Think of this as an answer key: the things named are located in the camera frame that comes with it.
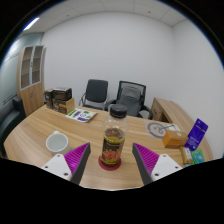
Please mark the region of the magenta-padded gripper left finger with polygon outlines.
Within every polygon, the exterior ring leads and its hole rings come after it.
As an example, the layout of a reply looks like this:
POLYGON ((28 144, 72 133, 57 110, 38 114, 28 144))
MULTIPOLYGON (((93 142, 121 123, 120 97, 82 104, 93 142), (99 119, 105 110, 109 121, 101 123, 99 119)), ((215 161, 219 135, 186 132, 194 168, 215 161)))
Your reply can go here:
POLYGON ((42 169, 79 185, 90 153, 90 144, 86 143, 65 155, 56 154, 42 169))

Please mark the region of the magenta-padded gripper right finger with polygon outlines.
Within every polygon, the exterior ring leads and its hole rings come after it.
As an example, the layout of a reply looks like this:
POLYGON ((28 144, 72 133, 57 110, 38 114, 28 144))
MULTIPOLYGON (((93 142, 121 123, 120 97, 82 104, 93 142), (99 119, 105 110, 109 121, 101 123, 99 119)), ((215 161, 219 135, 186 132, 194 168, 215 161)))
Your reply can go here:
POLYGON ((144 185, 148 185, 182 169, 182 167, 167 154, 158 155, 137 143, 133 144, 132 153, 136 159, 144 185))

